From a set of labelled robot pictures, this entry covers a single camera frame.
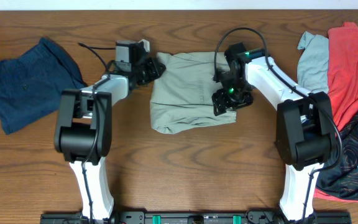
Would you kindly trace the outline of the khaki beige shorts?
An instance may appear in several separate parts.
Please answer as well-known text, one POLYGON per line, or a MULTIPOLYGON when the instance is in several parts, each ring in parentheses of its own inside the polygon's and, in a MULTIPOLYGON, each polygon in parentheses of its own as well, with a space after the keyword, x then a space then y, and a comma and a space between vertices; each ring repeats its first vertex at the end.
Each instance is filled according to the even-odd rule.
POLYGON ((159 52, 157 59, 166 70, 154 81, 150 99, 152 129, 176 134, 236 121, 235 111, 214 115, 212 95, 222 88, 213 81, 214 52, 159 52))

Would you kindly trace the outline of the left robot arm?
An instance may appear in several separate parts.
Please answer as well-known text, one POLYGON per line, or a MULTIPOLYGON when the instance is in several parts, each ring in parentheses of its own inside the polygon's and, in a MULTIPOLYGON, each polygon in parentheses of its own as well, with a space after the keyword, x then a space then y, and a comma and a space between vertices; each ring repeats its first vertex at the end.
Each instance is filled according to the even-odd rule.
POLYGON ((166 66, 151 57, 149 41, 118 40, 115 59, 104 62, 95 84, 64 90, 54 145, 76 175, 80 213, 45 214, 41 223, 111 223, 114 198, 108 187, 106 156, 112 143, 112 108, 132 90, 160 78, 166 66))

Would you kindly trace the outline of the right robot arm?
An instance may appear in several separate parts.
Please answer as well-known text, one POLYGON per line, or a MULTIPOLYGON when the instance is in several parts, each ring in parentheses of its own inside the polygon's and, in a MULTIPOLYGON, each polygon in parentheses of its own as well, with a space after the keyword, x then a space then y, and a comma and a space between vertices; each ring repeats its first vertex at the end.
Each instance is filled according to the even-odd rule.
POLYGON ((222 87, 212 95, 214 115, 251 105, 253 88, 264 95, 277 112, 275 147, 286 165, 282 214, 275 223, 316 223, 316 178, 337 146, 328 95, 312 93, 274 69, 264 49, 247 50, 238 43, 229 46, 224 58, 230 70, 215 74, 222 87))

